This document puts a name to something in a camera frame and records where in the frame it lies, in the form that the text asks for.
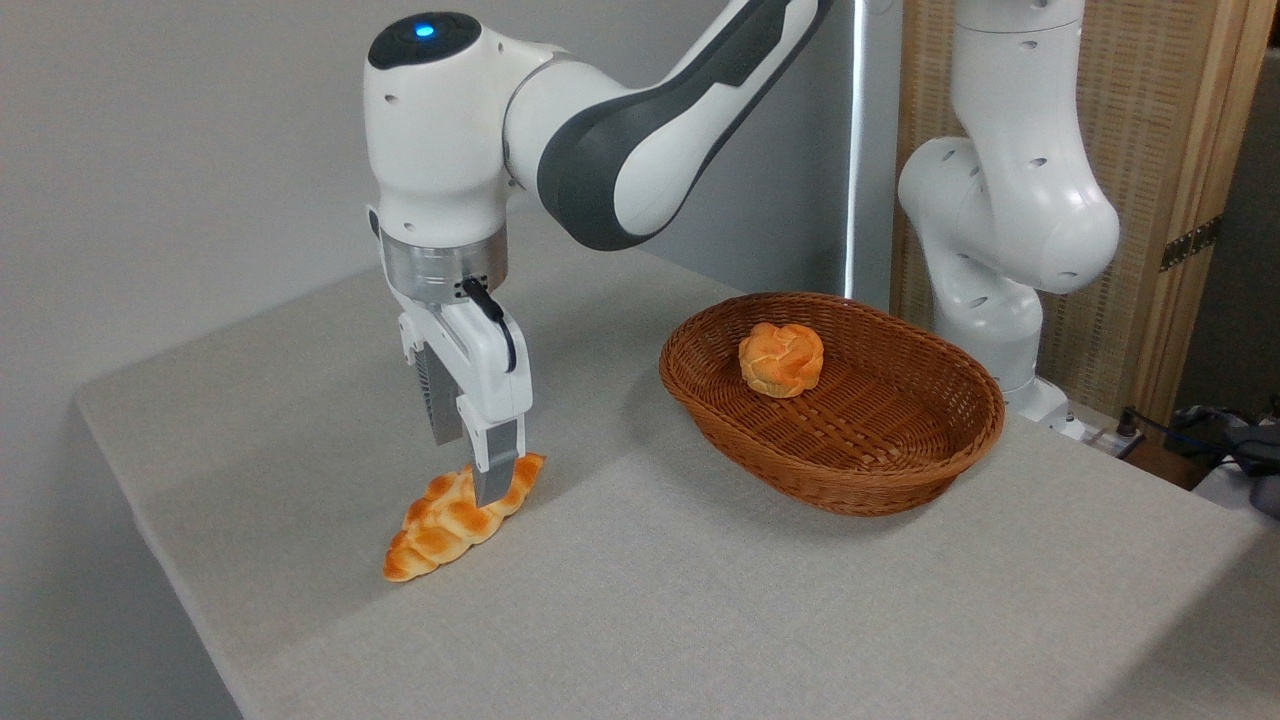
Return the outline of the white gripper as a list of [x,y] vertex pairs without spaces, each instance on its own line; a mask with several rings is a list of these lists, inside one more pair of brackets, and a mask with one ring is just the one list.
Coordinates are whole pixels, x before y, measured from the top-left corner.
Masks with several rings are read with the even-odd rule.
[[476,505],[503,500],[526,452],[532,404],[524,333],[488,290],[462,290],[453,304],[425,304],[398,290],[404,360],[415,368],[431,436],[443,446],[466,436]]

